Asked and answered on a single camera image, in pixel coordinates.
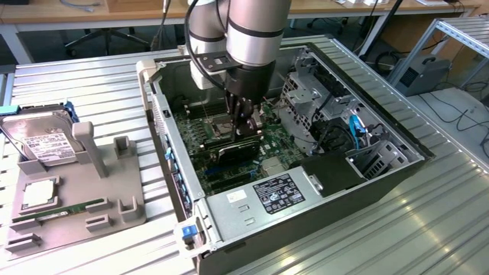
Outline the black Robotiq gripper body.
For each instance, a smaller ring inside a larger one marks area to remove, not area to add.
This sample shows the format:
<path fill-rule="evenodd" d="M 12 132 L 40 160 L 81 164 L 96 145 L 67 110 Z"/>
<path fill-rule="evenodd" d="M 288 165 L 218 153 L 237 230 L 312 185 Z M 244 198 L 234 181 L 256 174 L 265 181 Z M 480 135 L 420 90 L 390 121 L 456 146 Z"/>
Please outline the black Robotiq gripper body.
<path fill-rule="evenodd" d="M 226 70 L 225 88 L 230 94 L 250 101 L 260 101 L 269 90 L 276 62 L 265 66 L 248 66 Z"/>

